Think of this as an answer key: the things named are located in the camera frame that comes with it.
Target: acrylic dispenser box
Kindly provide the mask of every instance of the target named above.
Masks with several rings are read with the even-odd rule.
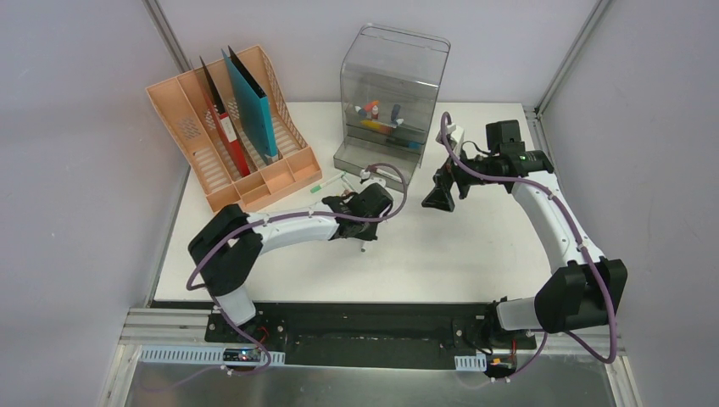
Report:
[[[443,38],[362,27],[340,73],[344,140],[335,167],[358,175],[368,164],[394,164],[409,182],[425,151],[448,55]],[[384,176],[388,187],[401,188],[392,171]]]

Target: black cable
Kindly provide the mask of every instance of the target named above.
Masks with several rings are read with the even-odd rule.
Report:
[[[489,157],[490,155],[492,155],[489,151],[484,151],[484,150],[482,150],[481,148],[479,148],[479,146],[477,146],[477,144],[476,144],[475,142],[473,142],[472,140],[467,140],[466,142],[463,142],[460,148],[464,148],[464,147],[465,147],[465,144],[467,144],[467,143],[470,143],[471,145],[474,146],[474,149],[476,149],[478,152],[480,152],[480,153],[482,153],[482,154],[484,154],[484,155],[486,155],[486,156],[488,156],[488,157]]]

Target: white table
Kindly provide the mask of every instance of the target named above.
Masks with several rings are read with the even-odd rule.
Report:
[[[339,171],[332,155],[343,138],[340,103],[289,103],[300,133],[315,150],[325,178]],[[529,219],[502,186],[473,187],[456,209],[425,209],[421,200],[444,162],[444,147],[432,139],[444,111],[465,128],[465,139],[486,147],[484,126],[517,119],[532,149],[524,111],[518,103],[438,103],[422,167],[410,183],[407,204],[396,218],[380,224],[379,240],[366,253],[354,239],[312,242],[261,256],[247,287],[256,301],[463,303],[530,297],[549,278],[549,263]],[[316,194],[309,187],[266,211],[312,204],[341,190],[340,182]],[[393,192],[396,202],[401,198]],[[212,218],[193,173],[187,181],[155,293],[158,301],[209,300],[204,290],[188,292],[194,268],[187,244]]]

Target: white wall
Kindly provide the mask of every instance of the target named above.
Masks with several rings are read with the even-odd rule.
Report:
[[[289,101],[337,101],[342,60],[368,22],[452,43],[439,97],[536,105],[595,0],[161,0],[194,66],[260,44]]]
[[[719,405],[719,3],[614,2],[544,118],[644,405]]]
[[[186,165],[140,1],[0,3],[0,405],[90,406]]]

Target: blue folder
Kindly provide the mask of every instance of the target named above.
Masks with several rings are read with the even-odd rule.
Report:
[[[230,50],[230,57],[222,50],[222,57],[230,74],[232,90],[237,100],[237,110],[240,114],[242,129],[249,141],[264,160],[265,164],[272,164],[279,159],[275,130],[272,128],[272,111],[270,100],[259,83],[250,75],[240,58]]]

